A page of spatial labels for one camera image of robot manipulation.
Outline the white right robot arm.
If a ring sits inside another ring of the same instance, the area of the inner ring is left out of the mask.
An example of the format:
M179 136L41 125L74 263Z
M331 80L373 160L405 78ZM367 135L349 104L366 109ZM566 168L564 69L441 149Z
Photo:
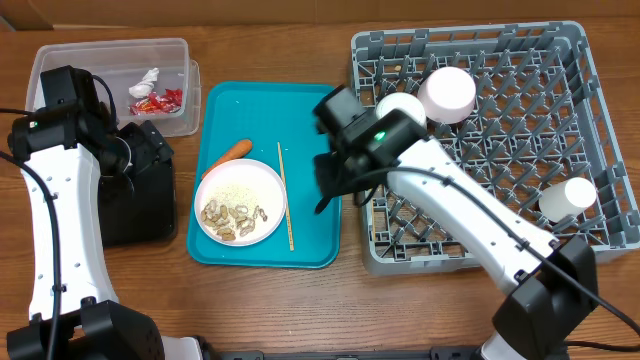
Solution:
M316 127L330 150L314 158L323 195L316 210L334 197L387 187L471 252L505 294L477 358L558 355L596 307L594 251L579 238L561 242L487 192L429 136L411 99L378 112L340 86L319 102Z

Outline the red snack wrapper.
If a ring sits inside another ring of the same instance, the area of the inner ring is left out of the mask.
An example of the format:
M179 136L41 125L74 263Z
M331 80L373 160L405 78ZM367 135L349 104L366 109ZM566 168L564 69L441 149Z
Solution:
M183 90L166 89L164 95L151 92L146 98L129 106L132 115L176 113L182 108Z

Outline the white tissue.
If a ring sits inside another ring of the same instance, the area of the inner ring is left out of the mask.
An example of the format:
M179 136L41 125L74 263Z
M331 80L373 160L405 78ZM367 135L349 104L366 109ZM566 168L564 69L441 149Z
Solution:
M147 71L143 78L134 86L131 86L128 91L129 94L136 98L141 99L147 97L155 87L159 75L158 68L152 68Z

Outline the white plate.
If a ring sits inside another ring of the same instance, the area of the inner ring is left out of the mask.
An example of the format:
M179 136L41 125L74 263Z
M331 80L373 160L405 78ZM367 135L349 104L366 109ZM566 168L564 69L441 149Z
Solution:
M273 235L288 209L281 177L252 159L226 162L201 180L193 203L207 237L231 247L257 244Z

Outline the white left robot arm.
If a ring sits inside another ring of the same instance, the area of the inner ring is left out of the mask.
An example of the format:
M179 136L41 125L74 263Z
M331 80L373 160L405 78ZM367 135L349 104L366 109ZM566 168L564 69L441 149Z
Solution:
M17 111L3 158L29 193L35 280L29 322L7 334L13 359L210 359L199 336L169 337L122 305L103 243L177 230L173 152L151 122L120 126L104 81L72 66L40 76L45 104Z

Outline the pink bowl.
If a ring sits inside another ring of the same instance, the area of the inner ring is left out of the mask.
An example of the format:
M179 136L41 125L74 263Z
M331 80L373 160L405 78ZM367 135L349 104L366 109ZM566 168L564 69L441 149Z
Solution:
M455 124L471 115L475 106L476 85L465 70L443 67L423 81L417 98L427 118L443 124Z

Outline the peanut pile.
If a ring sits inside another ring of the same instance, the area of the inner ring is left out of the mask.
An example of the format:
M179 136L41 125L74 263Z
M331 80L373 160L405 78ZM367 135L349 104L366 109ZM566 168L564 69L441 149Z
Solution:
M260 221L266 222L268 216L265 210L256 205L252 211L245 204L228 206L210 200L200 211L199 220L205 229L223 242L245 240L256 232Z

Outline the orange carrot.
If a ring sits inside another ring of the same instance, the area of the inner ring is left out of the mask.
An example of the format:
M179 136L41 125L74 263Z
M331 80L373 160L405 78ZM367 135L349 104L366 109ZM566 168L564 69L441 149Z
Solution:
M253 143L249 139L242 139L234 144L226 153L216 160L201 176L204 179L216 167L246 156L253 148Z

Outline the wooden chopstick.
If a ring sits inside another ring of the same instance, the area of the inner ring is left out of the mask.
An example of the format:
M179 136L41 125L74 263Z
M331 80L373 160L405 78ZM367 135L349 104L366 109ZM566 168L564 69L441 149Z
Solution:
M278 158L279 158L280 178L284 187L284 197L285 197L285 203L286 203L285 217L286 217L287 232L288 232L289 250L291 252L294 252L295 250L294 235L293 235L292 221L291 221L291 215L290 215L290 205L289 205L289 199L288 199L288 190L287 190L286 174L285 174L284 159L283 159L283 149L280 142L277 142L277 150L278 150Z

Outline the white bowl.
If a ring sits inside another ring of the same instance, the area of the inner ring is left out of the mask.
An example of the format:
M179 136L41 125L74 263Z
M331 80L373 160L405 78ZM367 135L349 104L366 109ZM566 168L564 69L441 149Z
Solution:
M422 127L426 126L427 117L423 104L411 94L396 92L386 95L376 106L375 114L378 118L382 118L392 110L401 110Z

